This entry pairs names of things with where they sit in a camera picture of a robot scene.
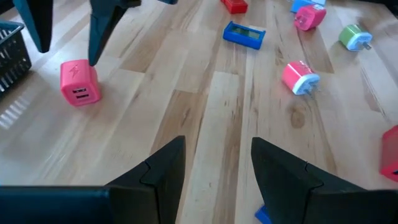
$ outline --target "red block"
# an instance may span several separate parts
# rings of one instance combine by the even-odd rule
[[[383,134],[380,173],[398,182],[398,125]]]
[[[221,0],[228,9],[229,13],[246,13],[248,10],[248,4],[243,0]]]

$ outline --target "pink usb charger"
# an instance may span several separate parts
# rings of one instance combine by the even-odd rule
[[[311,93],[319,80],[319,75],[302,61],[288,63],[282,74],[282,81],[295,95]]]
[[[72,60],[61,64],[61,92],[73,106],[97,102],[101,99],[97,72],[88,60]]]
[[[301,30],[318,26],[326,16],[326,9],[318,4],[301,7],[294,18],[294,25]]]

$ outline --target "red and white object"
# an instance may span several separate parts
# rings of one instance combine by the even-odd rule
[[[310,93],[319,80],[319,75],[302,61],[288,63],[282,74],[282,81],[295,95]]]

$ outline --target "usb port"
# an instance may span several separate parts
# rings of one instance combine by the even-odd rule
[[[73,93],[81,93],[83,91],[86,91],[86,88],[79,88],[79,89],[76,89],[76,90],[72,90]]]
[[[84,97],[87,97],[87,96],[88,96],[88,94],[85,94],[85,95],[81,95],[81,96],[76,96],[76,98],[80,99],[80,98],[84,98]]]

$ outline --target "wooden floor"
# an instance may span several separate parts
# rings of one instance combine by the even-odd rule
[[[143,0],[96,66],[103,99],[74,108],[60,64],[87,57],[90,5],[55,1],[51,51],[38,53],[24,29],[33,72],[0,102],[0,183],[105,184],[186,135],[177,223],[258,223],[254,136],[367,189],[398,188],[377,171],[381,135],[398,124],[398,20],[381,5],[328,1],[322,24],[300,32],[291,2],[247,2],[231,16],[219,0]],[[1,18],[21,21],[14,9]],[[261,50],[223,40],[230,20],[265,29]],[[373,33],[372,50],[337,42],[356,23]],[[320,74],[314,99],[282,84],[292,60]]]

